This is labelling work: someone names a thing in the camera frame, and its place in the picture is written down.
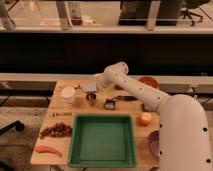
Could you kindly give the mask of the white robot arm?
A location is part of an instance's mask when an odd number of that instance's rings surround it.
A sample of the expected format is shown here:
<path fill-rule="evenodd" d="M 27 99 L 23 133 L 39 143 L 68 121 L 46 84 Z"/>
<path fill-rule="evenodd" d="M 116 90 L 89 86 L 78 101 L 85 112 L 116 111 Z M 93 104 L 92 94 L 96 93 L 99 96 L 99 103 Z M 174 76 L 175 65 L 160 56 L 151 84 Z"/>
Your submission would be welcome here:
<path fill-rule="evenodd" d="M 96 77 L 100 89 L 112 83 L 149 106 L 159 116 L 160 171 L 213 171 L 209 126 L 203 106 L 185 94 L 169 95 L 128 76 L 125 62 L 106 67 Z"/>

